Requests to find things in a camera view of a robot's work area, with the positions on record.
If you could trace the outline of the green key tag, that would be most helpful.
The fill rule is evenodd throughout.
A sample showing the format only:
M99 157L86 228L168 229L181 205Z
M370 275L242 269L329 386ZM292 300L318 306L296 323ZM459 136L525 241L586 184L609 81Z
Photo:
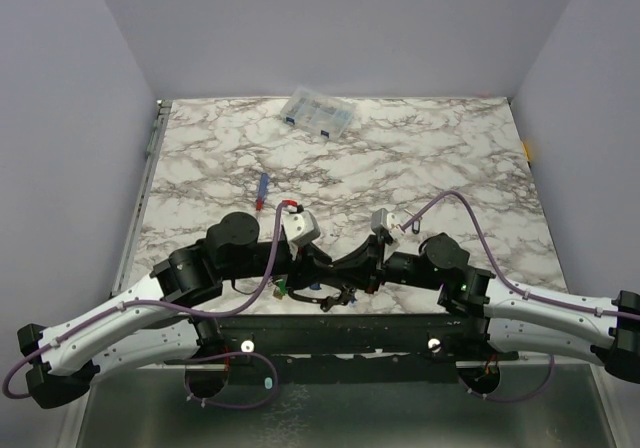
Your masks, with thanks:
M273 279L272 285L274 287L273 297L282 300L287 295L286 280L283 278Z

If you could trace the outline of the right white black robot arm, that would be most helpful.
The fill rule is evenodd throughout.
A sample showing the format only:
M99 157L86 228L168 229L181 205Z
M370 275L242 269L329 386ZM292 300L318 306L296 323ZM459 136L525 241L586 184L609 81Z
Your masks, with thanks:
M511 281L498 269L472 266L469 252L445 233L423 241L416 255L396 246L391 236L372 235L332 268L346 285L369 292L386 282L434 290L448 313L483 320L459 335L469 358L493 349L561 355L638 382L638 294L583 297Z

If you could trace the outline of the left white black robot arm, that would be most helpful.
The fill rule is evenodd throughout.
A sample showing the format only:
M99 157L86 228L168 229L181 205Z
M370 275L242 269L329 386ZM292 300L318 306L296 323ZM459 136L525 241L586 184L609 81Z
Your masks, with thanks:
M51 409L88 392L92 382L120 368L194 357L206 363L221 339L197 320L238 315L275 277L292 288L329 284L332 258L315 245L315 217L289 202L276 210L273 237L259 239L258 220L233 212L204 238L174 251L137 283L98 307L53 327L18 331L26 397Z

